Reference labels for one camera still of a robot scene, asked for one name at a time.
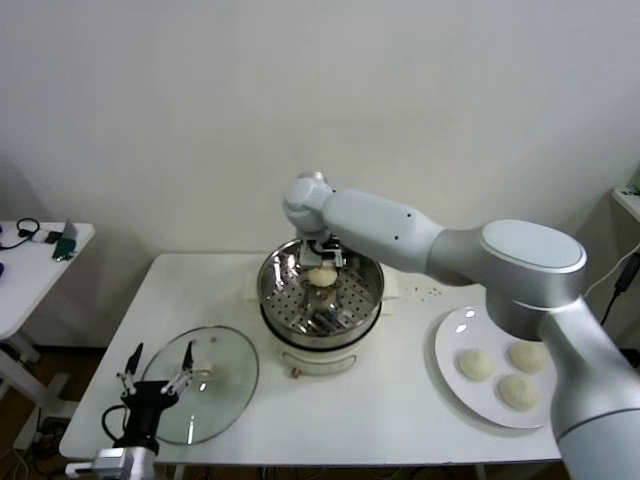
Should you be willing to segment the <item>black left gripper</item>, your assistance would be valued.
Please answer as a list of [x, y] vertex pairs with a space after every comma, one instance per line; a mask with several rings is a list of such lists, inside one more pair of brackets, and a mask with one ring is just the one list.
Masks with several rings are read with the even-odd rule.
[[121, 397], [129, 410], [129, 417], [123, 435], [113, 446], [118, 448], [142, 447], [153, 453], [159, 452], [156, 438], [163, 412], [173, 407], [179, 395], [193, 379], [193, 342], [189, 341], [181, 365], [181, 370], [167, 381], [134, 382], [144, 344], [139, 343], [128, 358], [124, 371], [117, 373], [122, 386]]

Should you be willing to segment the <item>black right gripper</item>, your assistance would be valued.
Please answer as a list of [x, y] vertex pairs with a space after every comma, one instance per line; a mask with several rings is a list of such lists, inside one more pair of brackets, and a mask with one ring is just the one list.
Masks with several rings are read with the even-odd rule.
[[321, 257], [334, 257], [335, 267], [344, 267], [342, 246], [338, 239], [328, 239], [324, 243], [316, 240], [302, 241], [300, 247], [300, 265], [302, 267], [319, 267], [321, 265]]

